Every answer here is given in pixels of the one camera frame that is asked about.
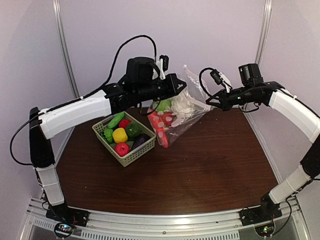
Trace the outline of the clear zip top bag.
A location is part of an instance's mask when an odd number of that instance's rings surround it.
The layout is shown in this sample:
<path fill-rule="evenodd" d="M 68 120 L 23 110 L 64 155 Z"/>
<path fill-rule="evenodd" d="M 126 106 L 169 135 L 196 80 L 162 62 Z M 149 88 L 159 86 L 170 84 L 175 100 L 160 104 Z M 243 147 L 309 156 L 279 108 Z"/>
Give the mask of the clear zip top bag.
<path fill-rule="evenodd" d="M 178 76 L 186 82 L 186 88 L 177 96 L 161 102 L 153 102 L 148 109 L 148 120 L 159 145 L 168 148 L 179 136 L 214 109 L 205 103 L 207 95 L 202 89 L 199 77 L 187 65 Z"/>

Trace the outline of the white toy cauliflower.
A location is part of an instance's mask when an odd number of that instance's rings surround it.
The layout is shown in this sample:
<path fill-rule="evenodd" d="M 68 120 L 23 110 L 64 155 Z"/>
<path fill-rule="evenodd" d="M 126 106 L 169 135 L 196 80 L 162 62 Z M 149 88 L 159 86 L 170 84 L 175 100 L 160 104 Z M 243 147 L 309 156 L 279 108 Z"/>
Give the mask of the white toy cauliflower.
<path fill-rule="evenodd" d="M 171 111 L 178 117 L 191 118 L 195 110 L 195 104 L 191 102 L 189 96 L 184 91 L 171 99 Z"/>

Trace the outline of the green toy lime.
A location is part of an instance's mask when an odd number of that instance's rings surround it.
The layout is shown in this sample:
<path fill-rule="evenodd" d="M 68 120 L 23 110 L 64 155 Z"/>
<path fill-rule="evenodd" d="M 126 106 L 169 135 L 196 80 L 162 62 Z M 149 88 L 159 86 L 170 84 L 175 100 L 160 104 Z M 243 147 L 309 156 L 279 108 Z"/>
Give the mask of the green toy lime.
<path fill-rule="evenodd" d="M 169 99 L 165 99 L 162 101 L 157 101 L 153 104 L 153 107 L 157 112 L 170 112 L 172 106 L 172 101 Z"/>

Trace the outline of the red orange toy carrot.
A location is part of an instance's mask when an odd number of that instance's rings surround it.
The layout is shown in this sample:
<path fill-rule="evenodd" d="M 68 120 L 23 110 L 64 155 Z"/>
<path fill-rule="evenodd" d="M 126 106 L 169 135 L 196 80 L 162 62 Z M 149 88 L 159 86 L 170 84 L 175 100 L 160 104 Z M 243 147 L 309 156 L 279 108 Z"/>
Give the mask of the red orange toy carrot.
<path fill-rule="evenodd" d="M 148 119 L 150 121 L 152 128 L 156 133 L 159 144 L 164 148 L 168 148 L 169 142 L 168 142 L 167 135 L 165 133 L 165 123 L 163 122 L 163 120 L 160 118 L 160 116 L 156 112 L 150 113 L 148 115 Z"/>

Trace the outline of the yellow orange toy fruit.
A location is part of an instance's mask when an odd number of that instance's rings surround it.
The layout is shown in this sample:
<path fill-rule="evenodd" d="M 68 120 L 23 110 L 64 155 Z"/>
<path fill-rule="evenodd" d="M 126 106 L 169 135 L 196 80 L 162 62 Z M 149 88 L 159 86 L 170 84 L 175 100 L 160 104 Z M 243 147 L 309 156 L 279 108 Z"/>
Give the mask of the yellow orange toy fruit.
<path fill-rule="evenodd" d="M 128 135 L 122 127 L 115 129 L 112 133 L 112 137 L 116 144 L 125 143 L 128 140 Z"/>

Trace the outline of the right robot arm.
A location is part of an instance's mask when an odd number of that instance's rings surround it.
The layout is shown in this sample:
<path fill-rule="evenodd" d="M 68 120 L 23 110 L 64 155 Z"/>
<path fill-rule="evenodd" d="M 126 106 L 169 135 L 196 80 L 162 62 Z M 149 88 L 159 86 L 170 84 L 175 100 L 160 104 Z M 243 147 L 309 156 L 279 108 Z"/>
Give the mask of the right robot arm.
<path fill-rule="evenodd" d="M 238 108 L 249 121 L 277 178 L 260 199 L 256 216 L 268 220 L 280 203 L 320 177 L 320 116 L 276 81 L 265 80 L 256 63 L 238 69 L 235 86 L 219 70 L 199 73 L 206 104 L 222 111 Z"/>

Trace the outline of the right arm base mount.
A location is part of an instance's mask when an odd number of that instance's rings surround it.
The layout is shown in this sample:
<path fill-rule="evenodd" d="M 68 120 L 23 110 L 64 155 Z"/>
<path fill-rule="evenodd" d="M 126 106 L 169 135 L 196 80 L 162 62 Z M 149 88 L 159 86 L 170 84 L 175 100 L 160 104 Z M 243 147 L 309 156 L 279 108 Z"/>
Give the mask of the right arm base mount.
<path fill-rule="evenodd" d="M 245 207 L 239 212 L 243 226 L 271 221 L 282 216 L 280 204 L 274 203 L 266 193 L 260 198 L 260 205 L 252 208 Z"/>

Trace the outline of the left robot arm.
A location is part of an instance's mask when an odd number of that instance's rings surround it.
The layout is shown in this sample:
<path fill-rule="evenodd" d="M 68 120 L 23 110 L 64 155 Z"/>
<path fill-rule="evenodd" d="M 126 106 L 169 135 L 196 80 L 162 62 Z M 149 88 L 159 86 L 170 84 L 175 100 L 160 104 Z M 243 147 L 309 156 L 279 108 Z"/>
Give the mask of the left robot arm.
<path fill-rule="evenodd" d="M 116 83 L 104 83 L 93 92 L 51 108 L 29 112 L 29 165 L 35 168 L 52 213 L 61 222 L 72 218 L 55 167 L 51 139 L 61 132 L 100 117 L 109 117 L 145 101 L 163 101 L 179 95 L 187 86 L 175 73 L 165 74 L 168 57 L 158 61 L 135 57 Z"/>

